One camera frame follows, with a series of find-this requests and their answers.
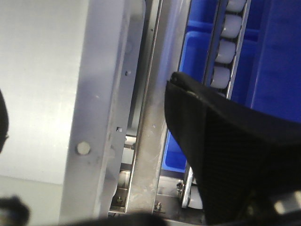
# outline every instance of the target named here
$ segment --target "black fabric object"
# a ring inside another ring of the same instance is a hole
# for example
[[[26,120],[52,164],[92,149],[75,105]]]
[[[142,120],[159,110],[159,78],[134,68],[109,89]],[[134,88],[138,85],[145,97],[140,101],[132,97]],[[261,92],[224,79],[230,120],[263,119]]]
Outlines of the black fabric object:
[[[0,198],[0,222],[4,225],[24,226],[29,219],[29,209],[16,196]]]
[[[300,124],[238,105],[179,72],[167,82],[165,117],[208,224],[245,218],[254,203],[254,218],[274,218],[269,197],[301,189]]]
[[[70,226],[166,226],[166,223],[154,215],[136,213],[117,218],[84,221]]]
[[[4,146],[8,132],[8,113],[6,110],[5,102],[0,91],[0,153]]]

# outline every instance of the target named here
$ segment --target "screw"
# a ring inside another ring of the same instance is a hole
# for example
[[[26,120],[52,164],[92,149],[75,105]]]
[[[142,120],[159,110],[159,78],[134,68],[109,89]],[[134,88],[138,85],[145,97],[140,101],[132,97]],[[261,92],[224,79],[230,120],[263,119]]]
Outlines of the screw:
[[[157,203],[155,204],[155,209],[160,211],[161,208],[162,208],[162,203],[161,203],[161,202],[157,202]]]
[[[182,184],[181,183],[178,183],[177,184],[177,191],[178,191],[178,193],[182,193],[182,191],[183,191],[183,186],[182,186]]]
[[[89,154],[91,151],[91,146],[88,142],[86,141],[82,141],[80,143],[77,144],[76,146],[77,149],[77,153],[80,155],[86,155]]]
[[[119,203],[119,204],[121,204],[121,203],[122,203],[122,201],[123,201],[122,197],[121,197],[121,196],[118,196],[118,198],[117,198],[116,202],[117,202],[117,203]]]

